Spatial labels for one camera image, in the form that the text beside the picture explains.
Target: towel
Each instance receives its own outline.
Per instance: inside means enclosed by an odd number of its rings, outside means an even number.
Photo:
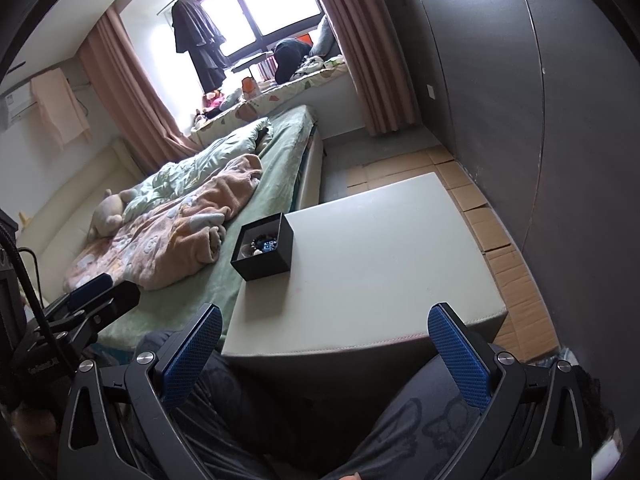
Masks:
[[[46,131],[60,149],[79,136],[91,139],[89,123],[62,69],[56,68],[34,77],[31,92],[38,103]]]

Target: gray wall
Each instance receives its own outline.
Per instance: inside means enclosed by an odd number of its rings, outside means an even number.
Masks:
[[[427,83],[445,89],[439,106],[421,103],[425,123],[495,207],[629,441],[640,426],[636,58],[591,0],[385,1],[418,98]]]

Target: hand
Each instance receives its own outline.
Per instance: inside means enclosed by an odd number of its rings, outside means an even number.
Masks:
[[[56,468],[58,464],[58,441],[56,420],[46,410],[28,408],[24,404],[11,414],[13,427],[34,458]]]

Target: teddy bear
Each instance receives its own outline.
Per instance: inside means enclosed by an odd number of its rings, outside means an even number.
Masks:
[[[111,189],[104,192],[104,200],[95,209],[91,218],[87,241],[91,242],[96,238],[109,238],[118,232],[124,224],[122,213],[125,206],[138,196],[135,189],[127,189],[120,193],[113,194]]]

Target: white ottoman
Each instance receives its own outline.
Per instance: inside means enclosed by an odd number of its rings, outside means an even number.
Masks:
[[[287,215],[291,272],[243,283],[223,355],[309,396],[396,391],[433,355],[445,301],[488,341],[506,309],[431,173]]]

